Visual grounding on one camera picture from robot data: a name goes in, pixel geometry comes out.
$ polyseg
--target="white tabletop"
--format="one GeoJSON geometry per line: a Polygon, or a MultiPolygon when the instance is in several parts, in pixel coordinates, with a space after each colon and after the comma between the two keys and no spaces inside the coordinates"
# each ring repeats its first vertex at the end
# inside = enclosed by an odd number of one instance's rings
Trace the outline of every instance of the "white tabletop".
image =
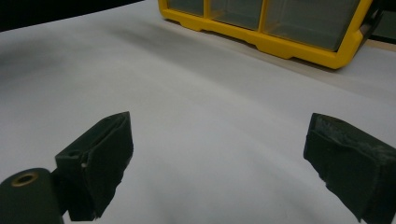
{"type": "Polygon", "coordinates": [[[279,59],[165,21],[155,0],[0,33],[0,180],[52,171],[130,111],[134,157],[98,224],[358,223],[305,136],[316,112],[396,147],[395,71],[396,52],[368,46],[336,71],[279,59]]]}

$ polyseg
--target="storage organizer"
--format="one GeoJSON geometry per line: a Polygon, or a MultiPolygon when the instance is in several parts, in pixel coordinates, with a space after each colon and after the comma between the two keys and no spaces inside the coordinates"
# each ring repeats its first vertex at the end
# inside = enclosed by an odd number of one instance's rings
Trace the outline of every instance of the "storage organizer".
{"type": "Polygon", "coordinates": [[[373,0],[159,0],[166,19],[330,68],[348,64],[380,19],[373,0]]]}

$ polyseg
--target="bolt hole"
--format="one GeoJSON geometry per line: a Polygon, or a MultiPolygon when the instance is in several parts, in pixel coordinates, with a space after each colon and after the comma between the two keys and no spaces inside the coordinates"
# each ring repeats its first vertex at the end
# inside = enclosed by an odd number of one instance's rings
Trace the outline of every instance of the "bolt hole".
{"type": "Polygon", "coordinates": [[[69,154],[67,154],[67,155],[69,155],[69,157],[76,157],[76,156],[78,156],[79,155],[79,151],[71,151],[71,152],[69,152],[69,154]]]}
{"type": "Polygon", "coordinates": [[[37,173],[23,174],[23,175],[20,175],[17,178],[15,178],[12,181],[11,185],[13,187],[22,187],[22,186],[25,186],[25,185],[28,185],[28,184],[34,182],[37,178],[38,178],[37,173]]]}

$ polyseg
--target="clear plastic compartment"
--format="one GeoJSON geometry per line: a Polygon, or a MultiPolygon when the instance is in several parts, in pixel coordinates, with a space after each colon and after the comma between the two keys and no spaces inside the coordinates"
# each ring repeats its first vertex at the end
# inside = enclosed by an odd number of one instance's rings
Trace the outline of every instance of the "clear plastic compartment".
{"type": "Polygon", "coordinates": [[[337,51],[360,0],[267,0],[268,35],[337,51]]]}
{"type": "Polygon", "coordinates": [[[258,30],[262,0],[211,0],[210,17],[250,30],[258,30]]]}
{"type": "Polygon", "coordinates": [[[168,7],[196,16],[204,16],[204,0],[168,0],[168,7]]]}

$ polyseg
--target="yellow plastic case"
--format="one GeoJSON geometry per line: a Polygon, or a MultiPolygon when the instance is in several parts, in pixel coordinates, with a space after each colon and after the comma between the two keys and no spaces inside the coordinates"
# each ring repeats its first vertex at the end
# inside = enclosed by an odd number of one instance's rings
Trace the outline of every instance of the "yellow plastic case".
{"type": "Polygon", "coordinates": [[[363,41],[361,25],[373,2],[373,0],[359,1],[356,6],[356,10],[351,14],[352,18],[347,26],[344,37],[341,37],[342,39],[339,47],[337,47],[336,50],[331,50],[275,35],[268,35],[265,33],[264,24],[267,18],[266,14],[268,14],[267,8],[270,0],[264,0],[261,3],[262,8],[260,21],[256,30],[243,28],[241,26],[231,25],[220,21],[214,21],[213,12],[212,16],[210,15],[210,7],[212,6],[211,4],[213,4],[212,1],[216,0],[202,0],[202,15],[194,15],[196,13],[170,8],[168,6],[169,1],[172,2],[175,0],[158,1],[160,12],[166,19],[178,21],[186,28],[192,29],[194,31],[206,30],[232,36],[255,45],[257,49],[262,52],[269,53],[283,59],[295,57],[333,69],[347,65],[354,57],[356,51],[359,49],[360,44],[363,41]]]}

